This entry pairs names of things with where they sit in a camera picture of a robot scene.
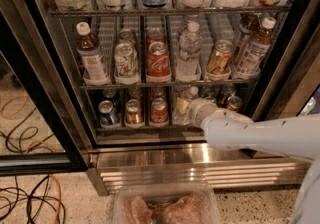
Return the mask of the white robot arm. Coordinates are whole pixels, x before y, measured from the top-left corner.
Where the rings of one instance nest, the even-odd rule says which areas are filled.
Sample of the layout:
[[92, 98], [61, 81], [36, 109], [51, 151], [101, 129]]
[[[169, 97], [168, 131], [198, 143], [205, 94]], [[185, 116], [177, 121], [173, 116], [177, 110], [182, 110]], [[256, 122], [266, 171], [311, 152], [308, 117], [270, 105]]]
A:
[[186, 104], [187, 120], [218, 150], [251, 149], [307, 161], [290, 224], [320, 224], [320, 115], [255, 122], [197, 98]]

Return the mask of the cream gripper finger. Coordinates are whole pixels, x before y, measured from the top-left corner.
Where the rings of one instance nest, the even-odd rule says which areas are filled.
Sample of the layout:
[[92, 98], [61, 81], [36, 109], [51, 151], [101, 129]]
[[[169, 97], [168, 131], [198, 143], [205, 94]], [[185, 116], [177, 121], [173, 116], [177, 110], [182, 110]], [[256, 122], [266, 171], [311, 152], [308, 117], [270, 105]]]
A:
[[185, 114], [189, 103], [190, 103], [190, 101], [188, 99], [178, 97], [176, 99], [176, 110], [180, 114]]

